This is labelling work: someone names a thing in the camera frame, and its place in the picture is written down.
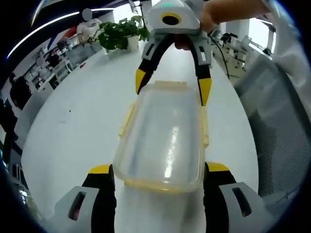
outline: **green leaves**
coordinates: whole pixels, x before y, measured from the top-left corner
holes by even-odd
[[[101,46],[107,50],[125,50],[128,46],[127,37],[139,35],[139,40],[145,41],[149,37],[147,28],[139,28],[142,16],[133,16],[131,20],[124,18],[119,23],[105,22],[100,24],[104,32],[98,35]]]

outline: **transparent container lid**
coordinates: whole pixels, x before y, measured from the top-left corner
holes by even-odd
[[[125,184],[189,192],[204,176],[198,91],[186,83],[156,82],[140,92],[120,140],[113,168]]]

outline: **potted plant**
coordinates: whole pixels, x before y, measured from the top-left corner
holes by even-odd
[[[145,41],[149,37],[149,31],[141,25],[142,16],[133,16],[130,20],[122,19],[119,23],[105,22],[100,24],[101,33],[98,40],[107,50],[136,50],[138,40]]]

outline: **white planter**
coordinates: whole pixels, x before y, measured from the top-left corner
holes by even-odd
[[[128,41],[127,50],[129,50],[129,51],[138,51],[139,50],[138,35],[128,37],[127,41]]]

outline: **white table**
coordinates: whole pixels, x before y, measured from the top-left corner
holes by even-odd
[[[112,162],[118,131],[137,97],[135,72],[140,62],[139,52],[108,63],[99,52],[68,75],[41,108],[25,144],[22,166],[43,216],[50,216],[72,187],[82,185],[92,167]],[[150,82],[187,81],[197,88],[194,71],[191,53],[170,47]],[[216,62],[211,75],[206,160],[227,165],[238,182],[257,191],[258,163],[248,119]],[[126,187],[117,178],[115,182],[117,233],[205,232],[203,187],[194,193],[163,195]]]

